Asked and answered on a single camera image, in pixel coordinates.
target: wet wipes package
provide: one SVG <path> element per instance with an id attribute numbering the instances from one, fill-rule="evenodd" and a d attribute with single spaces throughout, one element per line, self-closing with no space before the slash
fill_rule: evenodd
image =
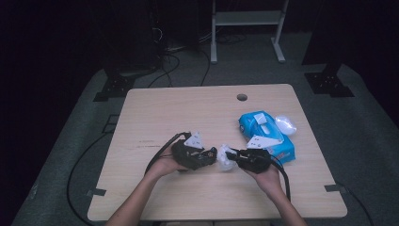
<path id="1" fill-rule="evenodd" d="M 241 132 L 248 140 L 248 149 L 264 149 L 281 164 L 295 159 L 293 142 L 280 131 L 269 114 L 264 111 L 250 112 L 238 121 Z"/>

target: blue package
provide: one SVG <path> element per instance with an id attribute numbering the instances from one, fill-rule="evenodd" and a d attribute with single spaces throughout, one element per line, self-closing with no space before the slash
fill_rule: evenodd
<path id="1" fill-rule="evenodd" d="M 255 111 L 244 114 L 238 120 L 240 130 L 247 140 L 254 136 L 268 137 L 279 140 L 279 144 L 264 148 L 275 156 L 281 164 L 295 159 L 295 147 L 293 142 L 281 133 L 275 120 L 264 111 Z"/>

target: wooden table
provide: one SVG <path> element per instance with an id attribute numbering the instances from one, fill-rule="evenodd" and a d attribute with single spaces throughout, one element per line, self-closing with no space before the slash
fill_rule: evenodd
<path id="1" fill-rule="evenodd" d="M 238 94 L 247 100 L 239 101 Z M 223 143 L 245 149 L 238 119 L 257 110 L 273 117 L 286 115 L 297 127 L 291 136 L 296 160 L 284 167 L 292 203 L 301 216 L 344 217 L 341 194 L 325 190 L 335 183 L 294 89 L 281 84 L 130 90 L 97 184 L 106 192 L 93 197 L 88 218 L 109 219 L 141 180 L 154 154 L 175 134 L 199 131 L 205 149 L 218 149 Z M 279 218 L 279 212 L 251 177 L 238 168 L 223 172 L 217 163 L 162 178 L 142 215 L 143 220 L 257 218 Z"/>

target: hole in table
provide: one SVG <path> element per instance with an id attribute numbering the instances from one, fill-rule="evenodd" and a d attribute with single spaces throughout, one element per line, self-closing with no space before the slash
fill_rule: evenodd
<path id="1" fill-rule="evenodd" d="M 248 97 L 246 96 L 246 94 L 240 93 L 237 95 L 237 100 L 239 101 L 246 101 L 248 99 Z"/>

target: white metal frame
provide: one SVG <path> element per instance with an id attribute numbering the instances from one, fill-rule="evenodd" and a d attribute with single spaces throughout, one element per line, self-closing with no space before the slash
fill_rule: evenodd
<path id="1" fill-rule="evenodd" d="M 211 42 L 211 62 L 217 63 L 216 50 L 216 27 L 219 25 L 277 25 L 276 37 L 271 38 L 273 48 L 276 52 L 278 61 L 285 62 L 285 57 L 279 47 L 279 38 L 289 0 L 284 0 L 281 10 L 273 11 L 229 11 L 216 12 L 216 0 L 212 5 L 212 42 Z"/>

